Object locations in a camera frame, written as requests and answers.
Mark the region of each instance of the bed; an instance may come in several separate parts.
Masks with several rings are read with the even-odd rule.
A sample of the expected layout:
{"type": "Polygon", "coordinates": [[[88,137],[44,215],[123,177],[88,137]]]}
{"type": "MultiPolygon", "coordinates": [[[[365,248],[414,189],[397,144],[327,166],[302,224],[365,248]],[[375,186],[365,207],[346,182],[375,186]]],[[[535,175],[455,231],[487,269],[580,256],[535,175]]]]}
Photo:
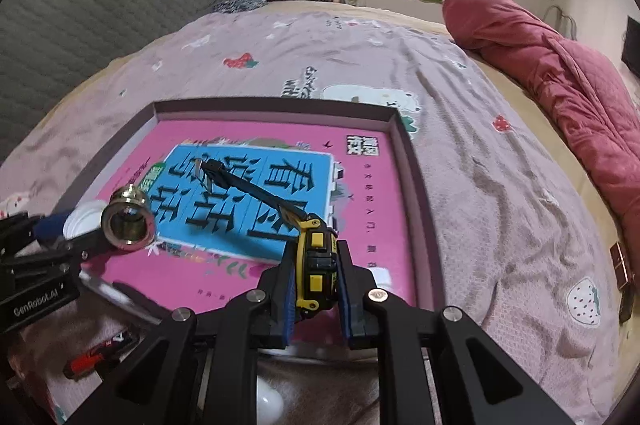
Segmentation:
{"type": "MultiPolygon", "coordinates": [[[[438,240],[444,250],[447,301],[460,305],[482,323],[576,421],[588,425],[604,421],[640,363],[636,339],[639,314],[634,313],[623,326],[617,322],[620,295],[608,250],[622,241],[620,229],[589,176],[536,103],[503,73],[453,45],[443,25],[382,10],[299,1],[269,4],[245,14],[206,15],[136,53],[113,60],[66,95],[3,163],[0,199],[22,193],[29,211],[49,212],[101,145],[149,101],[203,95],[295,95],[295,90],[286,89],[287,80],[297,81],[303,65],[318,67],[319,76],[324,67],[327,78],[314,84],[314,96],[393,105],[408,117],[407,128],[434,200],[436,228],[441,228],[438,240]],[[225,64],[246,52],[257,62],[254,68],[225,64]],[[385,65],[380,55],[387,55],[385,65]],[[364,71],[354,71],[356,64],[364,71]],[[340,78],[340,74],[336,78],[335,70],[342,70],[342,76],[348,78],[340,78]],[[411,95],[416,102],[404,98],[411,95]],[[466,126],[465,116],[472,116],[472,112],[493,115],[487,118],[485,128],[466,126]],[[447,116],[449,126],[438,125],[447,116]],[[506,144],[496,140],[503,136],[506,144]],[[434,182],[447,178],[446,169],[458,160],[455,152],[448,154],[452,148],[470,150],[469,160],[460,163],[472,164],[468,177],[481,178],[478,184],[486,190],[482,199],[507,200],[506,207],[514,212],[522,209],[520,214],[525,218],[535,217],[536,211],[527,207],[540,202],[546,207],[545,214],[560,211],[562,217],[549,216],[545,221],[552,227],[544,230],[541,226],[535,235],[519,232],[513,222],[500,226],[498,216],[482,220],[473,231],[456,230],[456,223],[474,217],[460,208],[466,191],[452,192],[450,186],[443,190],[434,182]],[[442,160],[433,158],[435,153],[430,154],[430,149],[437,149],[442,160]],[[536,193],[535,203],[517,200],[510,193],[497,194],[500,185],[495,177],[508,172],[516,155],[526,157],[524,164],[520,163],[524,176],[508,180],[510,188],[522,177],[533,178],[528,187],[521,184],[523,188],[548,186],[536,193]],[[477,264],[476,269],[469,269],[466,256],[454,253],[474,249],[474,239],[486,238],[490,244],[504,230],[502,245],[537,249],[539,253],[527,261],[544,263],[545,254],[553,256],[557,243],[545,248],[541,236],[544,231],[553,234],[558,230],[559,221],[566,224],[562,231],[568,229],[568,241],[563,243],[574,255],[563,256],[571,264],[558,277],[558,285],[538,285],[540,293],[527,294],[536,286],[530,282],[535,277],[529,275],[532,272],[523,274],[529,280],[522,281],[522,291],[516,288],[511,294],[496,293],[494,286],[488,286],[495,272],[482,271],[477,264]],[[494,224],[500,231],[483,233],[486,225],[493,228],[494,224]],[[567,331],[571,325],[563,324],[557,315],[555,320],[545,321],[546,317],[538,314],[531,320],[522,307],[513,305],[514,294],[526,298],[548,293],[549,298],[542,297],[541,304],[555,305],[558,315],[566,312],[558,304],[564,295],[553,294],[568,292],[576,275],[578,280],[593,278],[598,285],[602,311],[596,333],[578,328],[572,335],[567,331]],[[477,282],[467,283],[471,278],[477,282]],[[562,283],[568,283],[566,289],[562,283]],[[532,333],[536,339],[530,342],[518,328],[540,332],[532,333]],[[562,347],[565,351],[558,353],[562,347]],[[588,397],[574,396],[577,392],[588,397]]],[[[510,258],[515,261],[517,255],[510,258]]],[[[507,266],[517,268],[513,261],[507,261],[507,266]]],[[[17,371],[34,373],[45,382],[52,410],[62,420],[99,383],[97,375],[81,383],[62,378],[60,366],[69,351],[80,352],[110,336],[122,327],[124,319],[100,299],[83,295],[24,331],[24,344],[14,350],[12,364],[17,371]]],[[[345,423],[375,423],[377,383],[371,366],[300,367],[267,361],[260,369],[284,396],[286,423],[299,423],[303,416],[312,423],[326,423],[336,416],[345,423]],[[319,383],[328,394],[322,405],[311,396],[311,388],[319,383]],[[347,391],[353,400],[344,402],[340,394],[347,391]]]]}

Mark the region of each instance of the red blanket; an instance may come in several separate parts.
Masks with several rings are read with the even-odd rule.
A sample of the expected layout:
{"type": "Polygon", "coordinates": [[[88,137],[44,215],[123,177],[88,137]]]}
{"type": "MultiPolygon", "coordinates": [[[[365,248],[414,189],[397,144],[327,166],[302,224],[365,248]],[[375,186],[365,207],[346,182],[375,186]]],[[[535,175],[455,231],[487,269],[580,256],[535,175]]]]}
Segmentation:
{"type": "Polygon", "coordinates": [[[511,0],[445,0],[443,14],[460,47],[516,79],[561,129],[621,218],[640,272],[640,121],[613,64],[511,0]]]}

